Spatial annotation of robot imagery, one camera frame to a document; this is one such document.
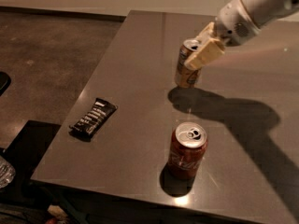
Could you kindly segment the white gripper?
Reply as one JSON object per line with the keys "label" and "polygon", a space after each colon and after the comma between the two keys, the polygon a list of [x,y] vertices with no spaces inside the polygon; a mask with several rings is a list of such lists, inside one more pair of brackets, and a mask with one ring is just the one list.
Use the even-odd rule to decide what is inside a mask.
{"label": "white gripper", "polygon": [[218,13],[215,22],[210,22],[196,38],[187,39],[184,45],[191,50],[184,65],[189,70],[199,70],[224,54],[225,46],[240,46],[258,33],[261,29],[247,12],[242,0],[232,0]]}

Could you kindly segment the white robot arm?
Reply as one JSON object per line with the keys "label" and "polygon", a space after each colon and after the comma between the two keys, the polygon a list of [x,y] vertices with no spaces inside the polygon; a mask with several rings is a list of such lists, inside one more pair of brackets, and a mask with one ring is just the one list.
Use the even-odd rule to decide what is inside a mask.
{"label": "white robot arm", "polygon": [[184,64],[188,69],[199,70],[223,55],[226,47],[246,43],[269,22],[298,10],[298,0],[232,0],[195,38],[200,48]]}

